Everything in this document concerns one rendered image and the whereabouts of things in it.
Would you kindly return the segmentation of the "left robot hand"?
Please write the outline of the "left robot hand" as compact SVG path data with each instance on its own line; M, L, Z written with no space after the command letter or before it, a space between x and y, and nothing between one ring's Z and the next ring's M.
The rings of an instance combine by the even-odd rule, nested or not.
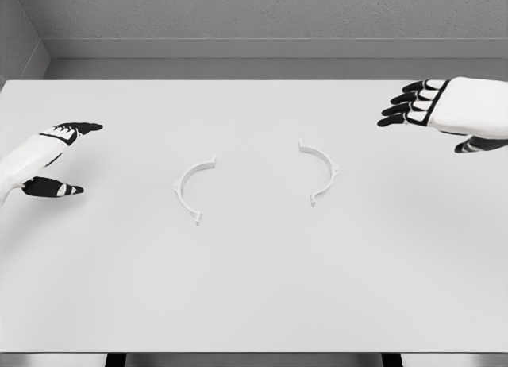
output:
M10 192L21 189L26 195L60 198L84 193L71 185L37 173L54 163L79 137L99 131L103 125L90 122L65 122L32 135L0 160L0 206Z

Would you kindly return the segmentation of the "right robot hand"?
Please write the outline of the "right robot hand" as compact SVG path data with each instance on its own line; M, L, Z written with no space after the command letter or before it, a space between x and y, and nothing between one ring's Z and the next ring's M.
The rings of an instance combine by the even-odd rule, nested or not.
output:
M467 139L455 153L508 147L508 81L455 77L423 79L402 88L382 111L379 127L413 125Z

